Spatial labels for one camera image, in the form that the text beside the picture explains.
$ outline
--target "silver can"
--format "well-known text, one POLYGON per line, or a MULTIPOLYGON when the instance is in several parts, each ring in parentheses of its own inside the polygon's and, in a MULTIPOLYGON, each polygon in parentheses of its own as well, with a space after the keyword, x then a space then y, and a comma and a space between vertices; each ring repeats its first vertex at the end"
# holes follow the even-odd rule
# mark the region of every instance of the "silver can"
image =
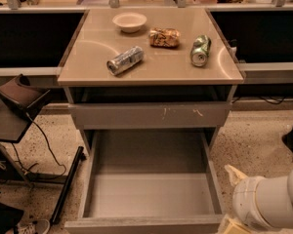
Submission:
POLYGON ((137 64, 144 58, 144 56, 145 52, 141 47, 132 47, 125 53, 109 60, 106 64, 107 69, 111 72, 112 75, 118 75, 137 64))
POLYGON ((206 64, 212 41, 207 35, 198 36, 190 53, 190 59, 194 66, 203 66, 206 64))

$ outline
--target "crushed can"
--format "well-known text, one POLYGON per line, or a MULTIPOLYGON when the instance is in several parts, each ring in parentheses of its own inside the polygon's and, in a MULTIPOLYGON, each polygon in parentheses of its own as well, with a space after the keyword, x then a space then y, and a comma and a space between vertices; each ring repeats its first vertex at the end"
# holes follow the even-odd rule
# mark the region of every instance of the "crushed can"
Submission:
POLYGON ((206 64, 212 41, 207 35, 198 36, 190 52, 190 59, 194 66, 203 66, 206 64))
POLYGON ((151 46, 175 48, 180 44, 180 32, 174 28, 153 27, 148 33, 151 46))

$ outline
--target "green can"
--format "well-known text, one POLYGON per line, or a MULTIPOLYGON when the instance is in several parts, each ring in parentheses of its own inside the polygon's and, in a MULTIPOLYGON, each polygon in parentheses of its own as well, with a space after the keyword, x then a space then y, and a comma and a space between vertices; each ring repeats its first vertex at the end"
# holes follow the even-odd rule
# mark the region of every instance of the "green can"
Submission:
POLYGON ((190 53, 190 59, 194 66, 203 66, 206 64, 212 41, 207 35, 198 36, 190 53))

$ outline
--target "cabinet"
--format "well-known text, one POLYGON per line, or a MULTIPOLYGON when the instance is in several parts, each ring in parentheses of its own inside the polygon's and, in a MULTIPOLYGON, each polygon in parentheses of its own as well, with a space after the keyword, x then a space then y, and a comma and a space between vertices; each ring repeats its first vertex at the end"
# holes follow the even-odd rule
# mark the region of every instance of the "cabinet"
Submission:
POLYGON ((78 219, 70 233, 215 233, 222 198, 209 150, 243 77, 201 8, 98 8, 89 11, 58 79, 89 151, 78 219), (111 20, 146 15, 125 34, 111 20), (177 49, 153 48, 152 26, 174 27, 177 49), (212 40, 206 66, 194 67, 193 40, 212 40), (146 57, 114 77, 106 61, 132 46, 146 57))

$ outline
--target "cable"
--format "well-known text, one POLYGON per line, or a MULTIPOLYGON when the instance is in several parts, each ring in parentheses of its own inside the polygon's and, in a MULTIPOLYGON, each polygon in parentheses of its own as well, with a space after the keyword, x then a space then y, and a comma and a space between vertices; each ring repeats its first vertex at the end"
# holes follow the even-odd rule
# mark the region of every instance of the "cable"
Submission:
POLYGON ((273 97, 265 98, 265 97, 259 97, 259 98, 262 99, 262 100, 264 100, 267 103, 270 103, 270 104, 273 104, 273 105, 279 105, 279 104, 283 103, 287 97, 282 97, 282 98, 273 98, 273 97))
POLYGON ((234 104, 234 103, 236 103, 238 100, 240 100, 241 99, 241 97, 237 97, 237 98, 235 98, 235 99, 233 99, 232 100, 232 104, 234 104))
POLYGON ((15 145, 14 145, 13 143, 12 143, 12 146, 13 146, 13 148, 14 148, 16 154, 17 154, 18 162, 20 163, 21 169, 22 169, 23 171, 26 171, 25 174, 31 173, 31 169, 32 169, 34 166, 38 165, 38 163, 34 163, 34 164, 31 165, 29 168, 26 168, 26 167, 22 164, 21 159, 20 159, 20 156, 19 156, 19 152, 17 151, 17 148, 15 147, 15 145))
POLYGON ((32 124, 34 124, 38 129, 39 131, 41 132, 41 134, 43 135, 43 137, 46 139, 46 142, 47 142, 47 146, 48 146, 48 150, 50 151, 50 153, 52 154, 54 160, 56 161, 56 163, 58 164, 59 167, 64 167, 64 171, 60 174, 60 175, 56 175, 54 177, 51 177, 51 178, 44 178, 44 179, 56 179, 62 175, 64 175, 66 173, 66 166, 64 164, 60 164, 58 159, 56 158, 56 155, 54 154, 54 152, 52 151, 51 147, 50 147, 50 143, 49 143, 49 140, 46 136, 46 134, 44 133, 44 131, 40 128, 40 126, 34 122, 34 120, 30 117, 30 115, 26 112, 26 116, 27 118, 30 120, 30 122, 32 124))

